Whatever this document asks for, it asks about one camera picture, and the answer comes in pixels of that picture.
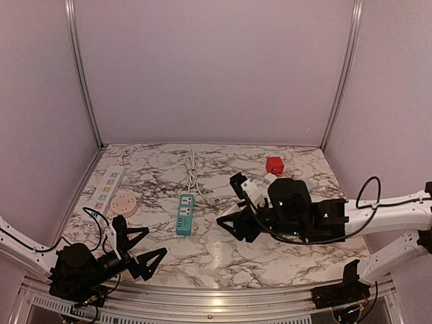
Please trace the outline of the small white charger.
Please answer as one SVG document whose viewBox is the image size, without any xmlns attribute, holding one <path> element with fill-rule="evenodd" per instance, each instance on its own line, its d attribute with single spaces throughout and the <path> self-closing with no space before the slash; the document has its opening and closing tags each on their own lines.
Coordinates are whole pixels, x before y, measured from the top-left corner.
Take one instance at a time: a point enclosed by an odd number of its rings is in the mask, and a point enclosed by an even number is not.
<svg viewBox="0 0 432 324">
<path fill-rule="evenodd" d="M 268 173 L 264 178 L 263 181 L 267 184 L 272 184 L 277 179 L 277 176 L 272 173 Z"/>
</svg>

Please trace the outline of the right aluminium frame post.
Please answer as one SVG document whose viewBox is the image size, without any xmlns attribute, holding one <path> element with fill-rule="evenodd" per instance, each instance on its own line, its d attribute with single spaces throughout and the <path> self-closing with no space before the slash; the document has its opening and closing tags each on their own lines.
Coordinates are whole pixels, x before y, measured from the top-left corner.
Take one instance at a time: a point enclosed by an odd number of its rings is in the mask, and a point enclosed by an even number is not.
<svg viewBox="0 0 432 324">
<path fill-rule="evenodd" d="M 344 60 L 342 62 L 342 70 L 337 83 L 336 92 L 331 105 L 331 110 L 323 137 L 321 139 L 320 149 L 325 152 L 329 146 L 331 136 L 335 130 L 337 124 L 338 115 L 340 114 L 345 92 L 348 86 L 348 80 L 352 66 L 354 65 L 356 49 L 358 45 L 358 37 L 360 34 L 360 27 L 362 21 L 364 1 L 354 0 L 352 7 L 352 15 L 350 20 L 350 26 L 348 31 L 348 40 L 346 44 L 346 50 L 344 54 Z"/>
</svg>

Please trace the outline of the red cube socket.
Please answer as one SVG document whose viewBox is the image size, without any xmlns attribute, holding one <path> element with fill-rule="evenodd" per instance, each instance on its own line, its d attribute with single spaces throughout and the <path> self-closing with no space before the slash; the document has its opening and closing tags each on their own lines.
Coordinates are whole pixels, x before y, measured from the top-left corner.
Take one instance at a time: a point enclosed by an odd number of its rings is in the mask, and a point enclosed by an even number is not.
<svg viewBox="0 0 432 324">
<path fill-rule="evenodd" d="M 273 175 L 281 175 L 284 172 L 284 162 L 281 157 L 268 157 L 265 164 L 265 169 L 267 173 L 272 173 Z"/>
</svg>

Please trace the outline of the pink round power socket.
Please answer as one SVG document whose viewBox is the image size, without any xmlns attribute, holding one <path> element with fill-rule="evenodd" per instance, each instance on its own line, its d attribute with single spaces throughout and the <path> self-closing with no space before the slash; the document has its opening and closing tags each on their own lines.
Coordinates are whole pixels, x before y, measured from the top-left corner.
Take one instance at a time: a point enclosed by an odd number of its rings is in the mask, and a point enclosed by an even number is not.
<svg viewBox="0 0 432 324">
<path fill-rule="evenodd" d="M 138 203 L 132 192 L 118 192 L 111 200 L 110 209 L 116 215 L 129 218 L 137 212 Z"/>
</svg>

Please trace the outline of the aluminium front rail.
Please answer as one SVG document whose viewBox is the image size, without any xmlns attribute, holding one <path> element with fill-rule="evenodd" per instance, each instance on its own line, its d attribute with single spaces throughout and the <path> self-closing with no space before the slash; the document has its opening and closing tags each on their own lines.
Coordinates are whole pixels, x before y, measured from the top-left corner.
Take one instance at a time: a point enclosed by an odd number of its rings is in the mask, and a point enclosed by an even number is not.
<svg viewBox="0 0 432 324">
<path fill-rule="evenodd" d="M 108 283 L 103 306 L 78 307 L 26 277 L 10 323 L 403 323 L 390 277 L 369 297 L 317 308 L 310 285 L 212 290 Z"/>
</svg>

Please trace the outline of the light blue plug adapter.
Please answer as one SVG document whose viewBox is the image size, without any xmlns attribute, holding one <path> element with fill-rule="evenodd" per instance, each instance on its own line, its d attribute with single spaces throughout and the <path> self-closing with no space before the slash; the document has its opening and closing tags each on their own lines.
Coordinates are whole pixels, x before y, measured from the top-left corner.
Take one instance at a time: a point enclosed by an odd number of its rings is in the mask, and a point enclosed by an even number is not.
<svg viewBox="0 0 432 324">
<path fill-rule="evenodd" d="M 313 192 L 313 184 L 309 181 L 304 181 L 305 185 L 306 185 L 306 189 L 308 190 L 308 193 L 311 194 Z"/>
</svg>

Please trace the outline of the left aluminium frame post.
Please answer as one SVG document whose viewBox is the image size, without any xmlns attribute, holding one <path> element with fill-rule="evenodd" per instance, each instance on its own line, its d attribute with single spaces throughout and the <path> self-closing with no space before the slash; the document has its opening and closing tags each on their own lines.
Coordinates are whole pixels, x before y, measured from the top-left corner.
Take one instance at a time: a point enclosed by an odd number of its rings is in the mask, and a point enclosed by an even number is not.
<svg viewBox="0 0 432 324">
<path fill-rule="evenodd" d="M 97 124 L 96 114 L 94 111 L 88 82 L 86 79 L 84 60 L 82 57 L 80 39 L 78 34 L 78 22 L 76 18 L 75 1 L 65 0 L 65 14 L 67 18 L 67 28 L 70 35 L 70 43 L 72 46 L 74 65 L 77 73 L 78 84 L 80 87 L 86 116 L 88 118 L 90 131 L 92 133 L 95 146 L 99 151 L 101 151 L 104 148 L 104 144 Z"/>
</svg>

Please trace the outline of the white multicolour power strip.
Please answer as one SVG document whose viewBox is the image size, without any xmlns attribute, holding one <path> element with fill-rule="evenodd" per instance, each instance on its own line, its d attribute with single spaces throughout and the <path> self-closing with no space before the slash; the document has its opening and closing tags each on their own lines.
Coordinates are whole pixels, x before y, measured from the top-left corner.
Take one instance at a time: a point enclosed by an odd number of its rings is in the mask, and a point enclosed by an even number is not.
<svg viewBox="0 0 432 324">
<path fill-rule="evenodd" d="M 87 207 L 105 215 L 112 198 L 115 196 L 122 182 L 125 172 L 126 169 L 124 166 L 109 166 Z"/>
</svg>

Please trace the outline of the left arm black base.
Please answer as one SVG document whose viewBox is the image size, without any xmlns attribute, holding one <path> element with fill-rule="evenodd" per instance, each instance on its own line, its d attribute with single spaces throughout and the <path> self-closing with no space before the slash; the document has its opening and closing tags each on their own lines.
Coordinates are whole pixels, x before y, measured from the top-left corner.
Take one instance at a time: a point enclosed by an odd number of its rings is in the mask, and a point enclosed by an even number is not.
<svg viewBox="0 0 432 324">
<path fill-rule="evenodd" d="M 49 294 L 64 300 L 74 302 L 78 306 L 93 305 L 102 307 L 108 293 L 107 286 L 99 285 L 95 288 L 77 288 L 74 286 L 59 286 L 51 283 Z"/>
</svg>

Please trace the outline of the aluminium frame post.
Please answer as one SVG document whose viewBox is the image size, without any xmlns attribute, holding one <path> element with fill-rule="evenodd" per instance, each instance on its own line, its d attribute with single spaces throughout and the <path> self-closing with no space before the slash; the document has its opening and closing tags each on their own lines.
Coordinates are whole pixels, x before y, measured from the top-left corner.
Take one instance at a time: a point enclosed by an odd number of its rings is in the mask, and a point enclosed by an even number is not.
<svg viewBox="0 0 432 324">
<path fill-rule="evenodd" d="M 104 148 L 104 144 L 97 124 L 96 114 L 94 111 L 88 82 L 86 79 L 84 60 L 82 57 L 80 39 L 78 34 L 78 22 L 76 18 L 75 1 L 65 0 L 65 14 L 67 18 L 67 28 L 70 35 L 70 43 L 72 46 L 74 65 L 77 73 L 78 84 L 80 87 L 86 116 L 88 118 L 90 131 L 92 133 L 95 146 L 99 151 L 101 151 Z"/>
<path fill-rule="evenodd" d="M 325 152 L 329 146 L 331 136 L 335 130 L 337 124 L 338 115 L 340 114 L 345 92 L 348 86 L 348 80 L 352 66 L 354 65 L 356 49 L 358 45 L 358 37 L 360 34 L 360 27 L 362 21 L 364 1 L 354 0 L 352 7 L 352 15 L 350 20 L 350 26 L 348 31 L 348 40 L 346 44 L 346 50 L 344 54 L 344 60 L 342 62 L 342 70 L 337 83 L 336 92 L 331 105 L 331 110 L 323 137 L 321 139 L 320 149 Z"/>
</svg>

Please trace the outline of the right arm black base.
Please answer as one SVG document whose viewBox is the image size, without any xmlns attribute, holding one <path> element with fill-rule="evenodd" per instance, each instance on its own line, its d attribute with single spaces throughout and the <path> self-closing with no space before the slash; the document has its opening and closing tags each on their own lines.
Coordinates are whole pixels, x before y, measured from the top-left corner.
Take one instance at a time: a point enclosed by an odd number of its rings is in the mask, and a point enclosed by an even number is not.
<svg viewBox="0 0 432 324">
<path fill-rule="evenodd" d="M 354 260 L 344 267 L 343 278 L 340 283 L 313 288 L 312 301 L 316 309 L 340 306 L 356 302 L 371 296 L 370 285 L 361 283 L 357 274 L 359 260 Z"/>
</svg>

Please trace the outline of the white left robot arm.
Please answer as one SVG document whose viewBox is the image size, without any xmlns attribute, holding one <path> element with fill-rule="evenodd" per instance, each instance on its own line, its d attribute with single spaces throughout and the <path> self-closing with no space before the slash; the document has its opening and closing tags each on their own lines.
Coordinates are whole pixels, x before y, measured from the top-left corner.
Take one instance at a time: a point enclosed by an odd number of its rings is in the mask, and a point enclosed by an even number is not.
<svg viewBox="0 0 432 324">
<path fill-rule="evenodd" d="M 65 245 L 58 249 L 42 246 L 23 236 L 1 220 L 1 252 L 49 281 L 52 296 L 74 302 L 86 302 L 96 296 L 108 295 L 103 284 L 128 271 L 132 278 L 150 279 L 167 254 L 166 248 L 133 256 L 129 251 L 147 234 L 147 227 L 129 228 L 123 216 L 114 217 L 102 240 L 111 250 L 95 257 L 83 243 Z"/>
</svg>

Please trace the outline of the teal power strip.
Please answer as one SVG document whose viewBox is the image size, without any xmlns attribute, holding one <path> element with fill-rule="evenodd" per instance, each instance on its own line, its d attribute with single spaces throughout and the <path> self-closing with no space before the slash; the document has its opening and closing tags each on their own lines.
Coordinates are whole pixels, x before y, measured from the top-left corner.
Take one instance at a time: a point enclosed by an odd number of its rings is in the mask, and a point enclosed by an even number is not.
<svg viewBox="0 0 432 324">
<path fill-rule="evenodd" d="M 194 211 L 194 195 L 182 194 L 178 205 L 178 214 L 175 224 L 178 236 L 190 236 L 192 233 Z"/>
</svg>

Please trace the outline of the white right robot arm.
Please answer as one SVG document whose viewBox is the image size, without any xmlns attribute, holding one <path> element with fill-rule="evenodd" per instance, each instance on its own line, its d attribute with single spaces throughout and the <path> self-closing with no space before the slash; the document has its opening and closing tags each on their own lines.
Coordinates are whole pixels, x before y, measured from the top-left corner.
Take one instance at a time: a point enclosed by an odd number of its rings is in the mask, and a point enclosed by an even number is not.
<svg viewBox="0 0 432 324">
<path fill-rule="evenodd" d="M 345 198 L 313 202 L 302 180 L 277 178 L 264 195 L 245 175 L 230 184 L 241 200 L 217 218 L 217 224 L 239 241 L 253 242 L 261 233 L 299 246 L 344 242 L 362 234 L 404 231 L 401 238 L 344 267 L 334 296 L 349 302 L 392 267 L 431 252 L 431 183 L 414 194 L 361 201 Z"/>
</svg>

